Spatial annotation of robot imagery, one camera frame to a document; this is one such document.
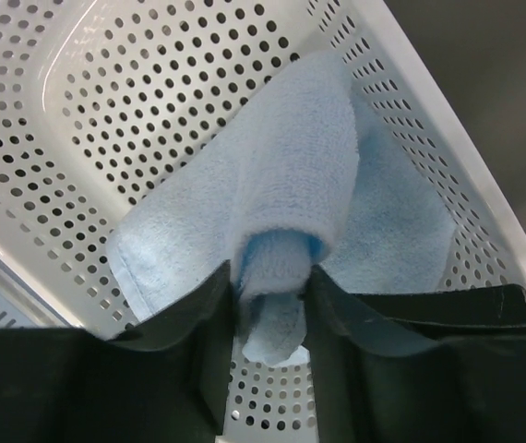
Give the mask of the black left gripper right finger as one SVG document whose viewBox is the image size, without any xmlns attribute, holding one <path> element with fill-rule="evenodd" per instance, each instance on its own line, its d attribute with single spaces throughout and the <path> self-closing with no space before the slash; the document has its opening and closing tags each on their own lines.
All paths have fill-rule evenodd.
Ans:
<svg viewBox="0 0 526 443">
<path fill-rule="evenodd" d="M 430 339 L 314 268 L 305 294 L 322 442 L 526 442 L 526 337 Z"/>
</svg>

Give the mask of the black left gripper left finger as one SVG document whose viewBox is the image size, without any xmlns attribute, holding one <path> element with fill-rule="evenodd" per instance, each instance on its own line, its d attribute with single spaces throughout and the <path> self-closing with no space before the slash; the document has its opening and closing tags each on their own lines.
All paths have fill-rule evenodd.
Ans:
<svg viewBox="0 0 526 443">
<path fill-rule="evenodd" d="M 213 442 L 233 349 L 230 269 L 112 340 L 0 329 L 0 442 Z"/>
</svg>

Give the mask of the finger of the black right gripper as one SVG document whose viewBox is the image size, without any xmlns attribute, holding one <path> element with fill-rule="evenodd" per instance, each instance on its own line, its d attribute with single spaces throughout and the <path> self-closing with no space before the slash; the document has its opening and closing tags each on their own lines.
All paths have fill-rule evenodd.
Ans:
<svg viewBox="0 0 526 443">
<path fill-rule="evenodd" d="M 440 293 L 357 294 L 355 298 L 430 339 L 526 337 L 526 290 L 518 284 Z"/>
</svg>

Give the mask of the light blue towel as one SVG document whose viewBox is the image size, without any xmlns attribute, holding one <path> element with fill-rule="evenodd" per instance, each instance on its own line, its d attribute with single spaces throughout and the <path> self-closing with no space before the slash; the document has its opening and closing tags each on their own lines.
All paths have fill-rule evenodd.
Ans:
<svg viewBox="0 0 526 443">
<path fill-rule="evenodd" d="M 456 225 L 353 89 L 334 51 L 264 86 L 110 235 L 112 274 L 138 320 L 231 267 L 245 358 L 301 365 L 301 294 L 320 265 L 346 292 L 430 293 Z"/>
</svg>

